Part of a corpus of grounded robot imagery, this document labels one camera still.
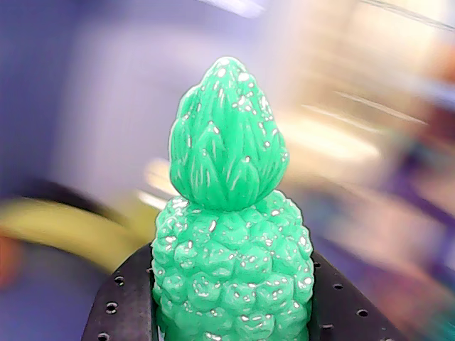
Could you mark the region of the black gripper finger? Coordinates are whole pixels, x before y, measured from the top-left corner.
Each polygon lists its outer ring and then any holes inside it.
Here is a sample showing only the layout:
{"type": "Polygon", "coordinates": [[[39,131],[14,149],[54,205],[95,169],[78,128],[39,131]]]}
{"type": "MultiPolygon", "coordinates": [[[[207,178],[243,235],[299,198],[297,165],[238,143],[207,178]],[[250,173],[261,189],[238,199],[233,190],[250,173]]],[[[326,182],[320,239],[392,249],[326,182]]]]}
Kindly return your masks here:
{"type": "Polygon", "coordinates": [[[152,248],[146,244],[102,284],[92,304],[82,341],[157,339],[151,260],[152,248]]]}
{"type": "Polygon", "coordinates": [[[309,339],[403,341],[407,338],[336,267],[317,251],[309,339]]]}

